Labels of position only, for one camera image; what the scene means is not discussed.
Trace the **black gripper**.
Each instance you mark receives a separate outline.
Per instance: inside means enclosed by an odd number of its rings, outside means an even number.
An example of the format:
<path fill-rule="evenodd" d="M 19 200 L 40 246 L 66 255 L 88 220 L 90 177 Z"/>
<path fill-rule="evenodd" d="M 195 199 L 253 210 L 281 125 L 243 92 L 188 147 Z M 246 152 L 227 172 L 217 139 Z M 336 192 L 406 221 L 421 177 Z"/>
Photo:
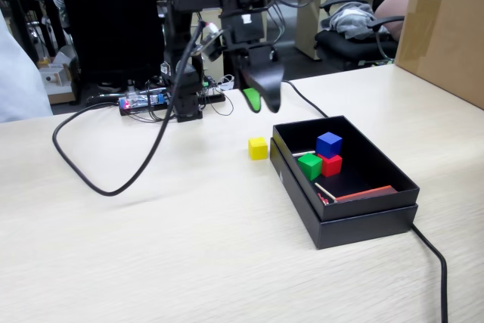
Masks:
<path fill-rule="evenodd" d="M 266 42 L 261 12 L 223 11 L 220 15 L 225 46 L 224 58 L 234 69 L 234 87 L 249 109 L 258 113 L 261 99 L 272 113 L 281 106 L 284 65 L 274 46 Z"/>

